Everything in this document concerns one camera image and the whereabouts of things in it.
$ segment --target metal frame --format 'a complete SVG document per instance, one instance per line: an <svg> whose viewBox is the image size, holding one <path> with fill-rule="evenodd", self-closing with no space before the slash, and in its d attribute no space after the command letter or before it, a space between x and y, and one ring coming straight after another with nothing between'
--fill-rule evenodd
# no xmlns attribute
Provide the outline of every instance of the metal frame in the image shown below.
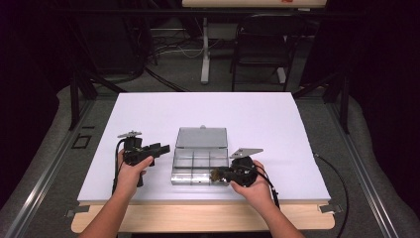
<svg viewBox="0 0 420 238"><path fill-rule="evenodd" d="M356 149L355 144L353 143L351 135L346 133L341 127L340 112L334 104L326 103L326 106L331 117L333 118L337 130L339 131L343 141L346 144L346 147L349 150L351 156L351 164L361 184L362 190L365 193L371 211L373 212L373 215L376 218L377 224L379 225L379 228L382 231L383 237L399 237L395 230L395 227L392 224L392 221L389 218L386 208L383 205L382 199L380 198L379 194L374 188L370 176L368 175L365 163L359 155L358 150Z"/></svg>
<svg viewBox="0 0 420 238"><path fill-rule="evenodd" d="M90 110L93 108L94 101L87 100L80 112L80 123L78 123L73 131L68 131L62 144L59 146L55 158L51 161L48 167L44 170L31 194L28 196L22 209L16 216L12 225L9 227L6 237L24 237L28 226L47 195L53 180L58 173L61 165L64 162L64 154L71 147L72 141L77 137L77 133L81 127L81 122L87 117Z"/></svg>

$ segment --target black mechanical part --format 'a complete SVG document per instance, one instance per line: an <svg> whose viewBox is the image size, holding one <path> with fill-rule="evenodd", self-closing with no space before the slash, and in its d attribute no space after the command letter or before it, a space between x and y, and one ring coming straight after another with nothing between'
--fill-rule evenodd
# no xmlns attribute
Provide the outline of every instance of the black mechanical part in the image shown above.
<svg viewBox="0 0 420 238"><path fill-rule="evenodd" d="M135 166L147 157L152 156L154 159L159 158L160 155L170 152L169 145L160 146L160 143L155 143L149 146L142 147L142 139L129 137L124 143L123 160L129 166ZM155 160L150 164L151 167L155 165ZM143 186L143 176L140 175L137 187Z"/></svg>
<svg viewBox="0 0 420 238"><path fill-rule="evenodd" d="M251 157L237 158L227 167L220 167L211 172L212 181L233 180L241 186L251 186L259 175L256 166Z"/></svg>

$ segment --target black curtain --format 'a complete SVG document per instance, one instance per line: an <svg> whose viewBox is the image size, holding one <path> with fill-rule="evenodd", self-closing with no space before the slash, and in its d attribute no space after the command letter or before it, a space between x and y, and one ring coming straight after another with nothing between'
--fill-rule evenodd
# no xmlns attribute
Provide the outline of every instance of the black curtain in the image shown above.
<svg viewBox="0 0 420 238"><path fill-rule="evenodd" d="M0 2L2 150L0 206L37 152L68 85L69 66L54 31L33 1Z"/></svg>
<svg viewBox="0 0 420 238"><path fill-rule="evenodd" d="M420 217L420 4L397 2L351 75L376 159Z"/></svg>

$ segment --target black tool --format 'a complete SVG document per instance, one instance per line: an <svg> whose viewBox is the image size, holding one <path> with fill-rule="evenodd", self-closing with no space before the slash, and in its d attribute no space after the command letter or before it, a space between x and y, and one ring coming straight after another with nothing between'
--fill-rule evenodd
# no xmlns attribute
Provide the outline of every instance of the black tool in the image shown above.
<svg viewBox="0 0 420 238"><path fill-rule="evenodd" d="M127 134L121 135L118 138L122 139L118 145L116 150L116 174L114 178L114 186L113 191L115 190L117 180L118 180L118 173L121 165L118 165L118 151L120 144L124 142L124 154L123 154L123 161L129 166L135 166L136 164L143 161L145 158L152 156L154 159L159 158L160 155L166 154L170 152L169 145L161 146L160 143L155 143L149 146L142 147L142 138L136 137L137 135L142 135L140 132L129 132ZM150 164L151 167L155 165L155 160ZM137 183L137 187L143 186L143 177L140 175L139 182Z"/></svg>

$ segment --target black cable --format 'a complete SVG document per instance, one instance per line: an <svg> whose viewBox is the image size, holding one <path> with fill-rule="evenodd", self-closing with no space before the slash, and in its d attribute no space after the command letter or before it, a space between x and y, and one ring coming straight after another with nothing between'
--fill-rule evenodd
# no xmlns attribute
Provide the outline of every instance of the black cable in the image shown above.
<svg viewBox="0 0 420 238"><path fill-rule="evenodd" d="M154 77L155 79L157 79L157 81L159 81L160 83L162 83L163 85L172 88L174 91L176 92L185 92L185 91L189 91L186 88L183 88L173 82L170 82L166 79L164 79L163 77L157 75L156 73L154 73L153 71L151 71L148 67L145 67L145 71L152 77Z"/></svg>
<svg viewBox="0 0 420 238"><path fill-rule="evenodd" d="M117 187L118 174L120 173L120 168L123 165L123 163L121 163L121 166L118 165L118 152L120 151L121 143L125 141L126 141L125 139L120 140L117 144L117 148L115 149L115 173L114 173L114 183L112 184L112 194L114 194L115 188Z"/></svg>
<svg viewBox="0 0 420 238"><path fill-rule="evenodd" d="M278 202L278 197L277 197L278 192L275 190L274 185L269 180L268 174L266 173L266 171L262 167L259 167L256 164L254 164L254 166L262 169L262 171L264 172L264 174L263 174L263 173L259 172L258 170L256 170L257 174L259 176L261 176L266 182L268 182L268 185L269 185L269 188L270 188L271 194L272 194L272 199L274 200L274 204L278 207L278 209L280 209L280 203ZM249 167L242 166L242 165L237 165L237 167L242 167L242 168L250 170L250 171L252 171L254 169L254 168L249 168Z"/></svg>
<svg viewBox="0 0 420 238"><path fill-rule="evenodd" d="M339 233L337 235L337 237L339 238L339 237L341 237L343 235L343 231L344 231L344 228L346 226L347 219L349 217L349 209L350 209L349 192L347 190L346 183L345 183L343 177L341 176L341 174L339 173L339 171L331 163L329 163L327 160L325 160L324 158L322 158L320 155L318 155L316 153L313 153L313 152L312 152L312 154L314 155L315 158L317 158L317 159L323 161L325 164L327 164L337 174L337 176L340 178L340 181L341 181L341 183L343 185L344 193L345 193L345 196L346 196L346 211L345 211L345 216L344 216L343 224L342 224L342 226L340 228L340 231L339 231Z"/></svg>

